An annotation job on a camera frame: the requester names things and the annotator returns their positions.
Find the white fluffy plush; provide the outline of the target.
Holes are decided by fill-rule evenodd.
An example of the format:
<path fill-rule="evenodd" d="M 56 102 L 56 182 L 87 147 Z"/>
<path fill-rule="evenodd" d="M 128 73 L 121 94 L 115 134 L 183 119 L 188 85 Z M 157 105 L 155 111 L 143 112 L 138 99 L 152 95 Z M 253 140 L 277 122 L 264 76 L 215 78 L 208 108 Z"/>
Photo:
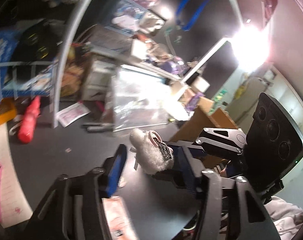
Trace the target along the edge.
<path fill-rule="evenodd" d="M 173 149 L 153 130 L 134 128 L 129 140 L 135 149 L 136 163 L 149 175 L 170 170 L 174 166 Z"/>

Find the white pink packet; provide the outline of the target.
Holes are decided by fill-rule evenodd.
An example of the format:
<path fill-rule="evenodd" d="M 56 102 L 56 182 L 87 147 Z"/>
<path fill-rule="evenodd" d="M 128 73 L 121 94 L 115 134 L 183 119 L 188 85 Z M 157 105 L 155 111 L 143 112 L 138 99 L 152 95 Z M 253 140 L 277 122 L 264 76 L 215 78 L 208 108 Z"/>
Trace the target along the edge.
<path fill-rule="evenodd" d="M 103 198 L 102 203 L 111 238 L 139 240 L 123 198 Z"/>

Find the brown cardboard box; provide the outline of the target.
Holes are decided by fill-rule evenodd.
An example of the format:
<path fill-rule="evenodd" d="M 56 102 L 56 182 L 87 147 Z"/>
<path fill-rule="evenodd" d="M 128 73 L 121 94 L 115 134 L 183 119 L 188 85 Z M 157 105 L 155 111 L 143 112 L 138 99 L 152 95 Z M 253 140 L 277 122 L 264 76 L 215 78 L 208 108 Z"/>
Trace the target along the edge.
<path fill-rule="evenodd" d="M 194 110 L 194 115 L 170 138 L 170 142 L 179 140 L 194 142 L 204 128 L 228 128 L 241 132 L 228 113 L 220 107 L 212 114 L 209 114 L 210 102 L 212 101 L 201 97 L 198 106 Z"/>

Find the white printed card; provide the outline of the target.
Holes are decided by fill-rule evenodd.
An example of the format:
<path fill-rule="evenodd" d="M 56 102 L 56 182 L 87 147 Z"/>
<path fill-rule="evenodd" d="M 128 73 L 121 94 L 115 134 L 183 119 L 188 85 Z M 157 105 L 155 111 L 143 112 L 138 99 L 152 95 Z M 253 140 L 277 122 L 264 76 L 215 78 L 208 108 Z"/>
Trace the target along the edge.
<path fill-rule="evenodd" d="M 56 115 L 58 122 L 67 127 L 74 121 L 90 113 L 90 109 L 86 107 L 82 102 L 74 103 L 73 105 L 64 108 Z"/>

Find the clear plastic storage box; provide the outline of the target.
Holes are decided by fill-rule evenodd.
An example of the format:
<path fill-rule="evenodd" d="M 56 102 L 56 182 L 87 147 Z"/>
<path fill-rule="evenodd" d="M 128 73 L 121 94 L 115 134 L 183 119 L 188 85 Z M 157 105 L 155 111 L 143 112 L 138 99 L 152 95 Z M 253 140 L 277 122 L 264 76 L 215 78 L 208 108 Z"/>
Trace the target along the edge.
<path fill-rule="evenodd" d="M 123 64 L 111 87 L 115 132 L 165 125 L 174 115 L 170 87 L 147 70 Z"/>

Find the brown plush toy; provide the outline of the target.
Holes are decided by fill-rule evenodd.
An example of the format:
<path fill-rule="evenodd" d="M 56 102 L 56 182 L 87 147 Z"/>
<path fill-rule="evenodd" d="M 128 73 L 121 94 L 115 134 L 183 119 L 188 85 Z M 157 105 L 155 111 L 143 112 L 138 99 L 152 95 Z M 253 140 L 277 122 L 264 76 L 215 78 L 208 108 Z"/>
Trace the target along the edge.
<path fill-rule="evenodd" d="M 92 64 L 90 47 L 84 43 L 72 43 L 66 60 L 61 98 L 77 98 Z"/>

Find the red folded umbrella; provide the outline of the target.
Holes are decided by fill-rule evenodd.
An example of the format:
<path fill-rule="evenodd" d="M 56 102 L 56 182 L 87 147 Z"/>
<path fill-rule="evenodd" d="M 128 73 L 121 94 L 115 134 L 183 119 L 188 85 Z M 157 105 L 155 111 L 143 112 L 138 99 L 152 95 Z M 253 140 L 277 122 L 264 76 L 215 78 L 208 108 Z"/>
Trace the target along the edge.
<path fill-rule="evenodd" d="M 40 115 L 40 96 L 36 96 L 27 107 L 18 132 L 18 139 L 24 144 L 32 141 L 34 130 Z"/>

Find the orange box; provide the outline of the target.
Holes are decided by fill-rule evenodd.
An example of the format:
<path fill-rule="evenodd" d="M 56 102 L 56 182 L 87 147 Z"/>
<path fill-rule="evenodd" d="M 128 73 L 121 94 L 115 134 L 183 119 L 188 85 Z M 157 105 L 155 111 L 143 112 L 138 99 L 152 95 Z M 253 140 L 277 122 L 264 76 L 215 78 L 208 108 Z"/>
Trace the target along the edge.
<path fill-rule="evenodd" d="M 3 99 L 0 102 L 0 126 L 17 116 L 17 109 L 12 98 Z"/>

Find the anime figure box stack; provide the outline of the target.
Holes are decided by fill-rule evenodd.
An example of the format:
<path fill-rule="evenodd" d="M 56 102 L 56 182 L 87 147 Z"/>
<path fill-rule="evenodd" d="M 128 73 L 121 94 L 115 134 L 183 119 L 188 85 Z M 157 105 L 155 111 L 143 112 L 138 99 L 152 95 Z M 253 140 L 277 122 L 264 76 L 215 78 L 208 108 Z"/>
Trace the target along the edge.
<path fill-rule="evenodd" d="M 138 31 L 152 36 L 164 26 L 166 19 L 152 11 L 158 0 L 107 0 L 99 17 L 106 28 L 127 36 Z"/>

